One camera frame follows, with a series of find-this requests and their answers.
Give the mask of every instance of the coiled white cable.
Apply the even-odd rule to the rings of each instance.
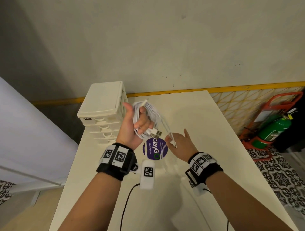
[[[155,123],[154,128],[158,129],[159,124],[162,123],[166,132],[169,134],[169,136],[173,140],[174,146],[176,147],[175,139],[174,139],[173,134],[170,131],[170,128],[169,128],[168,124],[166,123],[165,119],[158,113],[157,109],[152,104],[147,102],[147,100],[135,102],[133,104],[133,109],[135,112],[134,117],[132,119],[133,123],[135,124],[140,119],[140,107],[143,107],[143,106],[146,108],[146,113],[147,113],[148,117],[150,118],[150,120]],[[148,140],[151,138],[151,135],[150,135],[151,129],[148,129],[144,133],[139,134],[138,128],[137,129],[135,128],[135,133],[142,140]],[[163,150],[165,147],[166,147],[166,145],[161,150],[160,159],[163,158]]]

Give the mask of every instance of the tabletop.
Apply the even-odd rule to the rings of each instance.
[[[207,91],[128,98],[130,103],[145,99],[157,108],[172,132],[183,133],[186,128],[199,151],[211,154],[235,182],[289,227],[298,230]],[[50,231],[59,228],[92,180],[106,147],[96,144],[85,129]],[[138,163],[146,159],[143,145],[135,153]],[[139,187],[133,190],[122,230],[226,230],[227,219],[212,194],[207,192],[199,197],[193,194],[184,176],[188,168],[187,163],[177,159],[170,151],[156,161],[155,187],[149,191]],[[108,230],[120,229],[128,193],[137,183],[139,175],[124,177]]]

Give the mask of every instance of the fire extinguisher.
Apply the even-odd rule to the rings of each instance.
[[[291,126],[292,113],[296,112],[296,108],[286,112],[284,115],[277,115],[276,119],[267,121],[262,128],[257,132],[257,136],[265,141],[274,141],[280,134],[282,134],[287,128]],[[267,143],[261,142],[254,138],[251,143],[256,148],[263,149],[267,146]]]

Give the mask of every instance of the purple sticker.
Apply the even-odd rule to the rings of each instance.
[[[160,138],[150,138],[143,144],[143,153],[151,160],[159,160],[162,148],[166,145],[166,142]],[[166,156],[168,147],[163,150],[163,158]]]

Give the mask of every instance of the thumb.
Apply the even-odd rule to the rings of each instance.
[[[126,108],[127,112],[125,114],[125,117],[127,119],[132,119],[134,116],[133,106],[129,103],[123,103],[123,106]]]
[[[170,151],[172,153],[174,153],[174,151],[176,150],[176,147],[174,145],[172,145],[170,142],[166,142],[166,145],[168,146],[168,148],[170,149]]]

